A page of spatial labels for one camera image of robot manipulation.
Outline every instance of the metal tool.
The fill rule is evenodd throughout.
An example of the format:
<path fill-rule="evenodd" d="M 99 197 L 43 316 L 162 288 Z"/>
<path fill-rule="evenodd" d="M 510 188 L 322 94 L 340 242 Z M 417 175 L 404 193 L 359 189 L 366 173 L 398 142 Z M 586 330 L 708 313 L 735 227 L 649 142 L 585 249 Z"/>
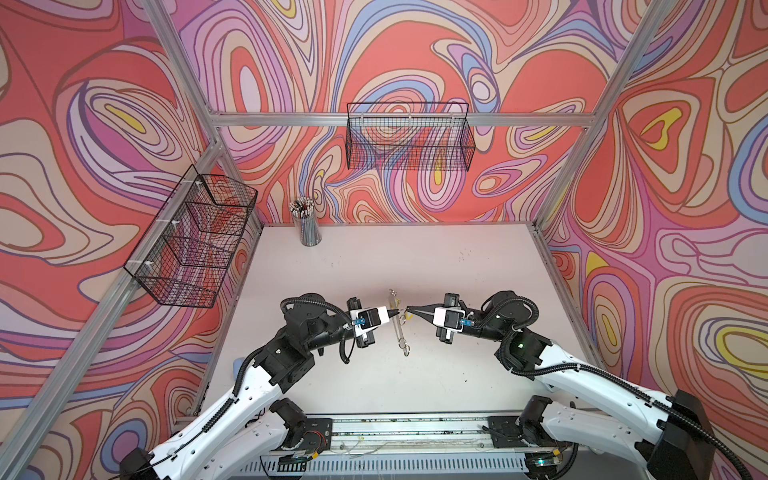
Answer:
<path fill-rule="evenodd" d="M 397 298 L 397 292 L 389 289 L 389 308 L 400 310 L 400 299 Z M 395 326 L 395 335 L 397 335 L 397 345 L 402 349 L 402 354 L 408 356 L 411 353 L 411 346 L 406 342 L 405 337 L 402 334 L 402 324 L 406 322 L 406 312 L 401 311 L 395 317 L 395 321 L 392 325 Z"/>

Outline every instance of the swirl pattern wall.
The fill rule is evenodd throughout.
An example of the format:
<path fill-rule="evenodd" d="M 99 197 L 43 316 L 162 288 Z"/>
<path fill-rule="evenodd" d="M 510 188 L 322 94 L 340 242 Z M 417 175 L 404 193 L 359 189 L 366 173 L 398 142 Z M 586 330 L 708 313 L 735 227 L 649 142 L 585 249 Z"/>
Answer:
<path fill-rule="evenodd" d="M 477 112 L 590 112 L 641 0 L 188 0 L 172 18 L 214 110 L 346 111 L 464 99 Z M 296 195 L 322 222 L 530 221 L 576 129 L 478 127 L 472 169 L 349 172 L 345 129 L 222 131 L 262 220 Z"/>
<path fill-rule="evenodd" d="M 680 2 L 546 228 L 608 368 L 698 396 L 763 479 L 767 75 L 765 2 Z"/>
<path fill-rule="evenodd" d="M 140 4 L 0 2 L 0 441 L 207 146 Z M 253 240 L 212 310 L 137 295 L 26 478 L 107 478 L 168 437 Z"/>

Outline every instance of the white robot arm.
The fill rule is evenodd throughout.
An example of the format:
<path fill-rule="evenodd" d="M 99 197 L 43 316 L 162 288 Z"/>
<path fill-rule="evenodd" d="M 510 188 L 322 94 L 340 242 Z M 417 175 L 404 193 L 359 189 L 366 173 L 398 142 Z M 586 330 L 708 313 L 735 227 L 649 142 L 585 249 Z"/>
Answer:
<path fill-rule="evenodd" d="M 447 293 L 442 304 L 406 309 L 437 327 L 441 342 L 456 333 L 500 341 L 495 356 L 511 373 L 562 389 L 607 415 L 586 412 L 534 396 L 518 419 L 526 445 L 555 440 L 610 452 L 646 468 L 656 480 L 706 480 L 714 450 L 720 450 L 744 479 L 750 473 L 713 434 L 699 399 L 645 389 L 575 358 L 528 327 L 538 318 L 530 299 L 498 292 L 480 310 Z"/>
<path fill-rule="evenodd" d="M 285 465 L 316 456 L 328 445 L 328 433 L 310 431 L 315 434 L 309 435 L 316 443 L 313 452 L 296 452 L 308 432 L 307 417 L 280 397 L 314 366 L 311 350 L 322 355 L 326 346 L 338 343 L 347 363 L 346 339 L 354 338 L 359 348 L 370 346 L 373 330 L 398 313 L 386 307 L 363 309 L 357 298 L 347 306 L 349 314 L 315 293 L 285 299 L 286 326 L 245 358 L 232 390 L 151 452 L 130 452 L 120 463 L 121 480 L 223 480 L 247 459 L 279 447 L 286 449 Z"/>

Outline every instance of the metal rail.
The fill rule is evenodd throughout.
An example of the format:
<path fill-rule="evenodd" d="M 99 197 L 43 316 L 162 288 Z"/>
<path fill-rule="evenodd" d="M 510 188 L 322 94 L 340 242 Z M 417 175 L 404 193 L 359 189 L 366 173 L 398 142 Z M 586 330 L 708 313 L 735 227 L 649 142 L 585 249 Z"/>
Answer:
<path fill-rule="evenodd" d="M 608 79 L 603 94 L 598 100 L 598 105 L 594 109 L 595 119 L 591 128 L 581 132 L 579 138 L 574 144 L 574 149 L 565 164 L 561 168 L 557 177 L 552 182 L 552 187 L 547 192 L 547 197 L 541 208 L 538 209 L 534 224 L 539 225 L 542 220 L 546 220 L 558 207 L 560 197 L 571 186 L 574 181 L 576 171 L 587 158 L 592 144 L 598 139 L 603 123 L 608 119 L 608 115 L 613 110 L 619 95 L 627 86 L 627 82 L 634 73 L 634 69 L 643 58 L 648 49 L 654 34 L 658 30 L 661 22 L 667 16 L 667 13 L 677 3 L 677 0 L 653 0 L 645 11 L 640 24 L 637 26 L 632 39 L 627 46 L 627 50 L 621 56 L 616 66 L 616 70 Z"/>
<path fill-rule="evenodd" d="M 210 171 L 217 155 L 220 155 L 219 146 L 212 144 L 206 149 L 197 164 L 201 173 Z M 129 261 L 141 261 L 147 256 L 160 239 L 167 225 L 165 222 L 172 218 L 191 185 L 191 182 L 179 183 L 173 196 L 160 211 L 158 221 L 150 225 Z M 138 288 L 138 282 L 125 269 L 121 269 L 118 278 L 0 446 L 0 480 L 21 478 Z"/>
<path fill-rule="evenodd" d="M 447 116 L 452 114 L 403 114 L 404 117 Z M 366 113 L 366 117 L 392 117 L 392 114 Z M 211 120 L 217 127 L 344 127 L 346 113 L 227 113 L 214 112 Z M 589 127 L 594 114 L 467 114 L 473 127 Z"/>

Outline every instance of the wire mesh basket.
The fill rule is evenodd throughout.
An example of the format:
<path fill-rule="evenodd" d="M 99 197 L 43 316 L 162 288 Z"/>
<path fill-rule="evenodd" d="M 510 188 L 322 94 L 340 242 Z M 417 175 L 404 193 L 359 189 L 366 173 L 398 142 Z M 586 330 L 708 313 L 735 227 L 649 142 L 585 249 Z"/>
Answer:
<path fill-rule="evenodd" d="M 256 199 L 241 182 L 198 174 L 147 257 L 126 270 L 160 305 L 212 308 Z"/>
<path fill-rule="evenodd" d="M 347 104 L 346 165 L 352 170 L 469 170 L 475 138 L 465 102 Z"/>

